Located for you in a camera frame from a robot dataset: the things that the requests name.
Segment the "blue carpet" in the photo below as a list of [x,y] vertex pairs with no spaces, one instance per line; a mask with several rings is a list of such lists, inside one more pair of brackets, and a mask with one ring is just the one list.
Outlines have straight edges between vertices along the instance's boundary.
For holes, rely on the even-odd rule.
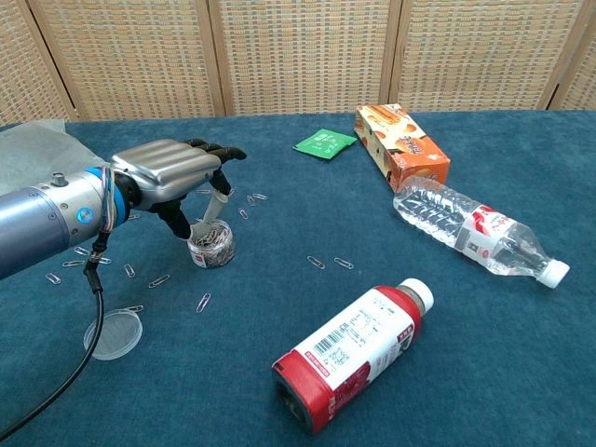
[[[596,113],[413,116],[451,158],[452,188],[528,224],[571,265],[558,289],[492,275],[402,221],[359,142],[331,162],[291,149],[321,128],[353,134],[352,114],[68,124],[106,158],[160,138],[246,150],[224,166],[237,190],[222,213],[237,255],[199,269],[147,213],[116,229],[106,253],[114,263],[100,268],[106,309],[144,305],[141,341],[121,359],[93,359],[7,446],[596,444]],[[250,193],[269,200],[250,207]],[[183,208],[195,218],[208,201],[191,194]],[[83,356],[95,303],[81,271],[61,268],[73,259],[82,258],[67,251],[0,283],[1,428]],[[165,274],[169,282],[147,288]],[[271,363],[370,287],[407,277],[435,293],[417,342],[318,436],[306,435],[274,394]]]

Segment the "white bottle cap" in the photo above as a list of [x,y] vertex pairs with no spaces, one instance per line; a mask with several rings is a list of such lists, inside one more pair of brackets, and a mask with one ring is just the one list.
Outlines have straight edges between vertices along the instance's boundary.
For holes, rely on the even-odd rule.
[[537,280],[538,282],[543,283],[545,286],[554,289],[559,285],[561,280],[565,278],[565,275],[567,275],[568,271],[569,265],[553,259],[547,264],[547,268],[544,269]]
[[427,287],[427,285],[422,282],[420,279],[416,278],[408,278],[404,279],[400,286],[406,286],[416,292],[416,294],[422,300],[422,303],[425,305],[425,313],[430,310],[432,305],[435,303],[435,299],[432,297],[432,291]]

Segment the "green packet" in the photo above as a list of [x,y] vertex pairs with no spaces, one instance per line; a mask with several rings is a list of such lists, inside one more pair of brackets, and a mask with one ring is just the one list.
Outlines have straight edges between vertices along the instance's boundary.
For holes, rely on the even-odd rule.
[[342,149],[352,144],[356,138],[332,130],[321,129],[316,134],[299,142],[294,149],[305,154],[331,159]]

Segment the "orange box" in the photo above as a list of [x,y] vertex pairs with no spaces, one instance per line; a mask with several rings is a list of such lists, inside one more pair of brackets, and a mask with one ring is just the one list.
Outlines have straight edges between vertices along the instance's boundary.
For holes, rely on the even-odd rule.
[[359,105],[354,131],[393,191],[411,175],[447,180],[451,160],[399,104]]

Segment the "red bottle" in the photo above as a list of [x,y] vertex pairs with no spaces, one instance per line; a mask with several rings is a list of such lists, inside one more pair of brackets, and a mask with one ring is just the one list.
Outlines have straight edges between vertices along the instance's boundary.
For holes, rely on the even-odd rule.
[[432,305],[418,279],[375,287],[276,361],[278,392],[305,430],[321,431],[406,350]]

